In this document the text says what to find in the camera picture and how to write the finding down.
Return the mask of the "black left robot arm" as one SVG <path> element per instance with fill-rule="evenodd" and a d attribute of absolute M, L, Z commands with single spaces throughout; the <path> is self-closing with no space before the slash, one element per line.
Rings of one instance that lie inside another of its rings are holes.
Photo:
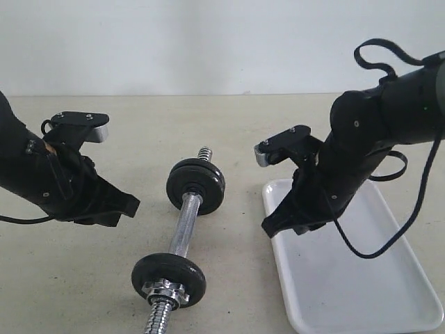
<path fill-rule="evenodd" d="M 20 121 L 1 96 L 1 188 L 37 205 L 45 217 L 1 220 L 20 225 L 50 220 L 115 227 L 121 216 L 133 218 L 139 199 L 97 174 L 95 163 L 80 152 L 85 142 L 108 136 L 104 113 L 63 111 L 44 120 L 39 137 Z"/>

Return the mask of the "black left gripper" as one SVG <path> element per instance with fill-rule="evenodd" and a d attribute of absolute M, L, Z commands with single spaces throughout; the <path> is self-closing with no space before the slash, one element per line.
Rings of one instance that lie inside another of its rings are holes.
<path fill-rule="evenodd" d="M 114 228 L 121 214 L 135 217 L 140 200 L 100 177 L 90 157 L 64 143 L 48 143 L 36 153 L 49 164 L 50 178 L 44 184 L 53 182 L 55 190 L 45 191 L 48 196 L 38 205 L 46 216 L 29 223 L 56 220 Z"/>

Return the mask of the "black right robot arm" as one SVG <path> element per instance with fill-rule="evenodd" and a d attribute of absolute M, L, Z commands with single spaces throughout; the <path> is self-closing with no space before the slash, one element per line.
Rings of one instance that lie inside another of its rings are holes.
<path fill-rule="evenodd" d="M 443 124 L 444 61 L 437 56 L 375 88 L 344 92 L 332 105 L 325 140 L 296 125 L 256 146 L 261 166 L 296 164 L 291 190 L 262 228 L 269 237 L 303 234 L 340 217 L 395 145 L 441 139 Z"/>

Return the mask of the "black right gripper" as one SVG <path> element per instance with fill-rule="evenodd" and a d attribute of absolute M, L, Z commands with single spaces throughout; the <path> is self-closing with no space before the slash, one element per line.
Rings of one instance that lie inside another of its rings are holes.
<path fill-rule="evenodd" d="M 293 229 L 297 235 L 318 230 L 333 218 L 340 217 L 348 201 L 321 184 L 321 174 L 314 164 L 307 162 L 293 174 L 291 190 L 261 227 L 272 239 L 279 232 Z"/>

